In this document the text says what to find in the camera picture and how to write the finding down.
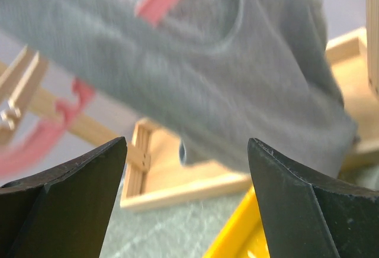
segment gray floor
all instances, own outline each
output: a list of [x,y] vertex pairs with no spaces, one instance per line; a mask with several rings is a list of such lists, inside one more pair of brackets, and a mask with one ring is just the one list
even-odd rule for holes
[[100,258],[199,258],[244,194],[132,213],[120,208],[120,185]]

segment gray shirt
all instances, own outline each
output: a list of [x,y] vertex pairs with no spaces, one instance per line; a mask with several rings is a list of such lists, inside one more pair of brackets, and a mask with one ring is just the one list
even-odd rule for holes
[[337,176],[356,124],[324,57],[319,0],[181,0],[158,29],[136,2],[0,0],[0,26],[177,133],[183,164],[248,172],[256,137]]

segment yellow plastic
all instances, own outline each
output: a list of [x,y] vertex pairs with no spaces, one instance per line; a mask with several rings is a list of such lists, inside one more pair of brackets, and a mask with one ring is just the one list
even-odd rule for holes
[[254,187],[243,198],[203,258],[269,258]]

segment wooden frame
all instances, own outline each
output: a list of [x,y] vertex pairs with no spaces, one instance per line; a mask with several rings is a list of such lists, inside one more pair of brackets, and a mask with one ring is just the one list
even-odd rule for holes
[[[344,94],[346,109],[359,123],[362,137],[346,158],[343,171],[368,165],[379,158],[379,102],[368,87],[366,56],[364,28],[331,40],[326,50]],[[250,175],[230,172],[217,162],[180,166],[178,137],[147,119],[136,124],[132,143],[142,149],[149,164],[145,170],[135,165],[127,166],[120,202],[123,208],[141,211],[247,191],[251,186]]]

